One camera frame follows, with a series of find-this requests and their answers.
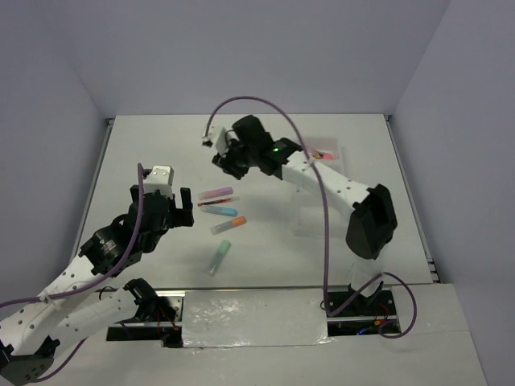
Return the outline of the red ink pen refill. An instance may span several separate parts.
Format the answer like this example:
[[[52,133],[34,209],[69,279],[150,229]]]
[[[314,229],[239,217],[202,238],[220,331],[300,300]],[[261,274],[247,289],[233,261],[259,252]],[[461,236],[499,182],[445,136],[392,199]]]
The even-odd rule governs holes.
[[[232,197],[225,197],[222,199],[214,199],[214,200],[209,200],[209,201],[204,201],[204,202],[198,202],[197,207],[212,206],[212,205],[218,205],[218,204],[222,204],[222,203],[230,203],[230,202],[238,201],[239,199],[240,198],[238,196],[232,196]]]

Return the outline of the pink capped glue bottle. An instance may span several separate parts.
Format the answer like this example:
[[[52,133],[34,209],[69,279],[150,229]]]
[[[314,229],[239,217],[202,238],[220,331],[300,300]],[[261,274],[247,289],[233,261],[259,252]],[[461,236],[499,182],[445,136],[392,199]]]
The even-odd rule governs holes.
[[[319,159],[319,160],[334,160],[335,159],[333,153],[331,153],[331,152],[325,152],[325,151],[316,150],[316,149],[312,149],[312,148],[309,148],[307,151],[308,151],[309,155],[315,159]]]

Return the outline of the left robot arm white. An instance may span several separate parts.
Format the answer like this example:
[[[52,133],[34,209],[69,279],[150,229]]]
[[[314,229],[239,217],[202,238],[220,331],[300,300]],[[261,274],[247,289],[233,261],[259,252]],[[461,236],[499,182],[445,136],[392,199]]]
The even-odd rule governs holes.
[[[81,305],[143,254],[153,252],[168,230],[194,224],[192,194],[186,187],[180,190],[181,207],[161,189],[140,194],[132,186],[130,193],[133,202],[127,213],[95,231],[50,285],[1,321],[1,376],[11,384],[47,379],[58,355],[110,324],[175,321],[174,306],[142,278],[129,280],[91,306]]]

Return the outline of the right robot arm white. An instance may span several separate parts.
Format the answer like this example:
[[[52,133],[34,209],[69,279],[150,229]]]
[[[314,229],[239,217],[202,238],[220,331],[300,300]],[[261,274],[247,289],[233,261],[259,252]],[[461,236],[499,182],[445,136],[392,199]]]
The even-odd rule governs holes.
[[[230,129],[208,123],[202,143],[215,147],[212,163],[237,180],[257,168],[319,196],[324,211],[336,209],[348,222],[345,243],[355,259],[350,306],[358,314],[368,314],[377,306],[383,286],[381,251],[398,226],[387,187],[370,187],[342,175],[309,155],[302,140],[274,140],[252,115]]]

